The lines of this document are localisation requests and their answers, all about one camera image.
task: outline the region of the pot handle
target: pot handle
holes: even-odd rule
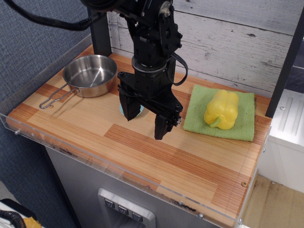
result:
[[[58,90],[56,90],[55,92],[53,92],[52,95],[49,97],[49,99],[47,99],[46,101],[42,102],[42,103],[39,105],[39,108],[45,109],[45,108],[49,107],[49,106],[50,106],[52,103],[54,103],[55,101],[61,100],[62,98],[64,98],[64,97],[66,97],[67,95],[69,95],[70,93],[74,92],[75,90],[78,91],[78,88],[74,88],[74,89],[72,89],[71,91],[69,91],[69,92],[67,92],[66,94],[64,94],[62,97],[60,97],[60,98],[58,98],[58,99],[56,99],[56,100],[50,102],[50,103],[47,104],[46,106],[42,106],[43,104],[45,104],[46,102],[48,102],[50,99],[52,99],[52,97],[53,97],[56,93],[58,93],[61,89],[63,89],[63,88],[66,87],[66,86],[67,86],[67,83],[65,83],[62,87],[60,87],[60,88],[59,88]]]

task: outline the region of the stainless steel pot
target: stainless steel pot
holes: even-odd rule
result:
[[[42,102],[39,107],[44,109],[52,103],[61,100],[70,93],[75,93],[81,97],[97,97],[109,92],[115,84],[117,74],[116,63],[106,56],[89,55],[80,57],[70,62],[63,71],[63,79],[66,84],[55,91],[49,99]],[[70,87],[70,91],[62,97],[53,100],[46,106],[46,102],[65,86]]]

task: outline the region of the pepper stem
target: pepper stem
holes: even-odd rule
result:
[[[209,124],[209,127],[216,127],[219,125],[220,122],[222,122],[222,118],[218,117],[213,123]]]

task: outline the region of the black metal post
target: black metal post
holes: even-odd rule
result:
[[[95,13],[95,11],[88,9],[89,16]],[[91,36],[94,54],[109,56],[112,53],[108,20],[106,16],[91,25]]]
[[[277,105],[279,104],[281,95],[285,88],[288,76],[290,74],[291,68],[293,67],[296,54],[300,48],[301,42],[304,36],[304,8],[302,10],[298,25],[294,32],[294,37],[291,41],[289,50],[287,52],[286,59],[284,61],[279,79],[276,83],[274,93],[272,94],[270,104],[268,106],[266,116],[272,118],[275,114]]]

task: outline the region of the black cable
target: black cable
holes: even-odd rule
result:
[[[185,67],[185,69],[186,69],[186,75],[184,76],[184,78],[180,81],[180,82],[173,82],[172,80],[171,80],[171,78],[170,78],[170,76],[169,76],[169,72],[168,72],[168,69],[166,69],[166,73],[167,73],[167,77],[168,77],[168,80],[173,84],[173,85],[175,85],[175,86],[180,86],[181,84],[183,84],[185,81],[186,81],[186,79],[187,79],[187,76],[188,76],[188,65],[187,65],[187,63],[185,62],[185,60],[183,60],[179,55],[177,55],[175,52],[173,52],[172,54],[171,54],[171,56],[175,59],[175,60],[177,60],[177,61],[179,61],[181,64],[183,64],[183,66]]]
[[[97,15],[93,15],[92,17],[89,17],[87,19],[81,20],[76,23],[69,23],[57,19],[52,19],[52,18],[46,18],[42,16],[38,16],[35,14],[32,14],[30,12],[27,12],[20,6],[16,5],[12,0],[4,0],[6,4],[8,4],[13,10],[15,10],[17,13],[25,17],[26,19],[35,22],[40,25],[46,25],[46,26],[51,26],[51,27],[56,27],[56,28],[61,28],[61,29],[66,29],[70,31],[83,31],[86,30],[88,27],[91,26],[91,24],[101,18],[103,18],[106,13],[97,13]]]
[[[4,218],[14,226],[14,228],[26,228],[23,218],[14,211],[0,210],[0,218]]]

